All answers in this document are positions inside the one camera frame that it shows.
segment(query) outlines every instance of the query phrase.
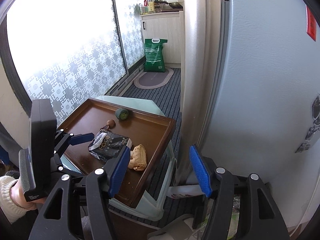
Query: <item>blue gripper pad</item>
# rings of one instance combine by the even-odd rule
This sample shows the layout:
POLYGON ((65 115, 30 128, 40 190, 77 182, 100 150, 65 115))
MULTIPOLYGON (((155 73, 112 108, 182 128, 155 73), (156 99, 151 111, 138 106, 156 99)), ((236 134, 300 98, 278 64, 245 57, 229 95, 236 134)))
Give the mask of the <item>blue gripper pad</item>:
POLYGON ((108 174, 109 180, 109 190, 108 195, 113 198, 115 194, 119 192, 121 183, 123 181, 124 175, 127 171, 128 164, 130 161, 130 148, 132 146, 132 141, 129 139, 127 146, 123 147, 119 153, 115 165, 113 165, 113 172, 111 175, 108 174))
POLYGON ((77 145, 85 142, 91 142, 94 139, 93 133, 78 134, 70 138, 69 144, 77 145))
POLYGON ((210 175, 211 172, 206 168, 198 149, 195 145, 190 146, 189 158, 193 167, 193 170, 197 176, 201 191, 206 197, 210 197, 212 194, 210 175))

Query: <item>oval doormat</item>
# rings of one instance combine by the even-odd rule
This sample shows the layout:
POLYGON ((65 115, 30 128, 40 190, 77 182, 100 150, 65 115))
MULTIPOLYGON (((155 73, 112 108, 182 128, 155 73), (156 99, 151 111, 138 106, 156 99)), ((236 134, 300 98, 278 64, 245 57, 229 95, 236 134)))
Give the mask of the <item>oval doormat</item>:
POLYGON ((174 71, 166 67, 165 72, 142 72, 134 81, 134 85, 142 89, 159 88, 167 84, 174 71))

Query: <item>green bag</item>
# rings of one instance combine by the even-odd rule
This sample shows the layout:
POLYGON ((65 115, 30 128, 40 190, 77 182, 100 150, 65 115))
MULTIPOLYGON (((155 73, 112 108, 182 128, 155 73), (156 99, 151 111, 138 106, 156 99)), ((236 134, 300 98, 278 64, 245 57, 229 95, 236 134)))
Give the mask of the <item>green bag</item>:
POLYGON ((144 65, 144 71, 165 72, 162 44, 167 42, 168 40, 163 39, 145 39, 144 51, 147 61, 144 65))

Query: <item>bottle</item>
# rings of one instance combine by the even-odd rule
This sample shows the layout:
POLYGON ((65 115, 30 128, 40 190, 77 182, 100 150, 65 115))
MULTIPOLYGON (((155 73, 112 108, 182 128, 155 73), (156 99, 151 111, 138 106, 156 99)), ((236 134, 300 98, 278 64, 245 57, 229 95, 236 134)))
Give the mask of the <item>bottle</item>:
POLYGON ((154 2, 153 0, 148 0, 148 9, 149 9, 149 13, 154 13, 155 12, 155 6, 154 6, 154 2))
POLYGON ((148 2, 147 0, 140 0, 140 13, 148 14, 148 2))

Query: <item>white knit sleeve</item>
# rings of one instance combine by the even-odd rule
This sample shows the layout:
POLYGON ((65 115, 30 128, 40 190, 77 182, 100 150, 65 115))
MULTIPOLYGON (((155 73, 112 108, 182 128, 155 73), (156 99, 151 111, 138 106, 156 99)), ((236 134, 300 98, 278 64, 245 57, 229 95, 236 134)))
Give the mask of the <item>white knit sleeve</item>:
POLYGON ((11 224, 20 217, 23 217, 28 211, 28 209, 17 206, 10 197, 10 189, 16 182, 17 179, 13 177, 0 177, 0 207, 11 224))

